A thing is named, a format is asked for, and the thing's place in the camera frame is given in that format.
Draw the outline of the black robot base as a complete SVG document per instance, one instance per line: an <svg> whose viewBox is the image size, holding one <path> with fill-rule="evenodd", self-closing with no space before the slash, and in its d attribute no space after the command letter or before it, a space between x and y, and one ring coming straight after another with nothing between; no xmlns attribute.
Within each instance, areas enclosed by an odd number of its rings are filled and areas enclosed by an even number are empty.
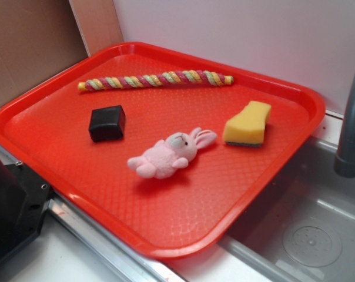
<svg viewBox="0 0 355 282"><path fill-rule="evenodd" d="M0 265L40 235L51 194L29 166L0 160Z"/></svg>

